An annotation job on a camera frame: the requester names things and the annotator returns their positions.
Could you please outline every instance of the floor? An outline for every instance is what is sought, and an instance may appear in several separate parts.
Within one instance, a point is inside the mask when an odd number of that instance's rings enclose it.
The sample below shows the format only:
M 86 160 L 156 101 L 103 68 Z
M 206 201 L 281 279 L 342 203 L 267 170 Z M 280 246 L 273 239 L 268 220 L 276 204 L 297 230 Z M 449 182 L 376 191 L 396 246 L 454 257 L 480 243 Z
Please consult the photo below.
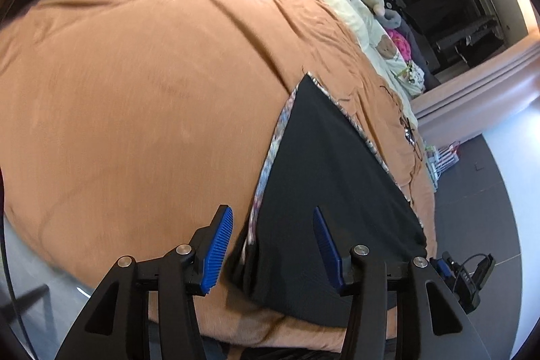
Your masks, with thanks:
M 521 305 L 521 255 L 512 206 L 482 136 L 461 145 L 460 161 L 441 176 L 435 200 L 439 255 L 446 250 L 462 262 L 483 252 L 497 261 L 469 318 L 491 359 L 509 360 Z M 470 272 L 477 262 L 467 264 Z
M 492 360 L 509 360 L 521 300 L 521 258 L 517 229 L 501 175 L 484 139 L 461 145 L 457 165 L 445 172 L 436 194 L 439 254 L 447 250 L 461 262 L 490 252 L 498 265 L 481 292 L 481 303 L 469 315 Z M 23 316 L 40 360 L 54 359 L 71 324 L 92 290 L 43 263 L 6 227 L 7 259 L 16 295 L 46 283 L 50 292 Z M 472 271 L 475 262 L 469 264 Z M 0 305 L 9 302 L 0 270 Z M 21 332 L 13 325 L 17 336 Z M 152 331 L 152 358 L 160 358 L 157 328 Z

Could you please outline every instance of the multicolored fabric edge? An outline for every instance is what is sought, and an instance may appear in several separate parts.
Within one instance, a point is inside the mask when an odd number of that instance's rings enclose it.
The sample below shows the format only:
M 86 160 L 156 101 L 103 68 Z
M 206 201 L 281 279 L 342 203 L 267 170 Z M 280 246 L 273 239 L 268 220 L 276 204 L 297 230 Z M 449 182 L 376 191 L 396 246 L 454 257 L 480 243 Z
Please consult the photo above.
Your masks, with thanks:
M 340 112 L 347 118 L 347 120 L 350 122 L 350 124 L 354 127 L 354 129 L 358 132 L 361 139 L 366 143 L 369 150 L 373 153 L 381 167 L 388 173 L 388 175 L 392 178 L 392 180 L 395 183 L 395 179 L 392 177 L 392 174 L 390 173 L 390 170 L 388 169 L 387 165 L 384 163 L 384 160 L 382 159 L 381 155 L 379 154 L 377 148 L 375 145 L 368 139 L 366 136 L 366 133 L 362 129 L 362 127 L 347 113 L 347 111 L 338 103 L 336 99 L 334 99 L 329 91 L 326 90 L 326 88 L 312 75 L 311 72 L 308 72 L 307 75 L 311 78 L 315 86 L 319 88 L 319 90 L 325 94 L 325 96 L 340 110 Z M 283 134 L 285 132 L 285 129 L 287 128 L 287 124 L 289 122 L 289 118 L 291 117 L 291 112 L 293 110 L 294 101 L 296 99 L 296 92 L 298 91 L 298 84 L 292 91 L 290 97 L 288 98 L 287 102 L 285 103 L 285 106 L 283 107 L 279 118 L 277 120 L 276 128 L 274 129 L 274 134 L 272 135 L 272 141 L 270 142 L 270 148 L 268 150 L 268 153 L 266 155 L 265 162 L 263 164 L 263 169 L 261 171 L 261 175 L 259 178 L 259 181 L 257 183 L 257 188 L 255 190 L 255 196 L 253 197 L 253 204 L 251 206 L 251 211 L 249 212 L 249 220 L 248 220 L 248 229 L 247 229 L 247 239 L 244 243 L 244 247 L 242 249 L 242 255 L 241 255 L 241 261 L 242 263 L 245 262 L 245 251 L 246 251 L 246 245 L 252 245 L 255 243 L 255 229 L 257 225 L 257 216 L 259 214 L 259 209 L 261 207 L 261 203 L 263 202 L 263 196 L 266 188 L 266 184 L 268 182 L 268 178 L 270 175 L 270 170 L 272 169 L 272 165 L 274 164 L 274 160 L 277 154 L 277 150 L 279 149 L 279 145 L 281 143 L 281 140 L 283 138 Z

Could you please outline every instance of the curtain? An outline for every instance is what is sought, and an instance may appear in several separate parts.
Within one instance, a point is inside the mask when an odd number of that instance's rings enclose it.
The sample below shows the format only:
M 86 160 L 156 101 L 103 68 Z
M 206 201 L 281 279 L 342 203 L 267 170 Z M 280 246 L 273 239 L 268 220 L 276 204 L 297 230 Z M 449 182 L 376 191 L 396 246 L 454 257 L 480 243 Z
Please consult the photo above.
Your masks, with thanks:
M 466 141 L 540 96 L 540 34 L 415 98 L 412 111 L 427 144 Z

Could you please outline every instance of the pink cloth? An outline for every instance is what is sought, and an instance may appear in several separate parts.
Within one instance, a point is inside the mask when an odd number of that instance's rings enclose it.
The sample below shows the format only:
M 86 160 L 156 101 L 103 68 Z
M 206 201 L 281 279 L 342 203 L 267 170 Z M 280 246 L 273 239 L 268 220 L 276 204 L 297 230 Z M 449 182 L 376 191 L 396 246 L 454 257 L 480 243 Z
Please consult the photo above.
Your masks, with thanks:
M 385 29 L 385 31 L 388 33 L 388 35 L 392 39 L 395 46 L 398 47 L 398 50 L 403 56 L 403 59 L 405 60 L 405 62 L 410 61 L 412 57 L 410 55 L 410 45 L 407 39 L 403 37 L 403 35 L 398 33 L 395 29 Z

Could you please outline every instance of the ribbed blue rubber pad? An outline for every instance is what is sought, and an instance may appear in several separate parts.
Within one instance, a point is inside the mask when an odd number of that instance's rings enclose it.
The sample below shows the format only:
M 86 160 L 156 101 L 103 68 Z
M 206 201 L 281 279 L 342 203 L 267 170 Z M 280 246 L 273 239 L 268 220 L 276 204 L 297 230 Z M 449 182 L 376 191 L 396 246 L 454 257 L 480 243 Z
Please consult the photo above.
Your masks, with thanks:
M 332 287 L 341 290 L 345 286 L 341 257 L 318 207 L 313 211 L 313 232 L 319 246 L 322 262 L 325 265 L 328 281 Z
M 201 281 L 201 290 L 204 294 L 207 294 L 218 282 L 219 272 L 232 233 L 233 211 L 231 208 L 227 208 L 223 214 L 218 230 L 214 235 L 212 244 L 210 244 L 209 252 L 204 260 L 204 271 Z

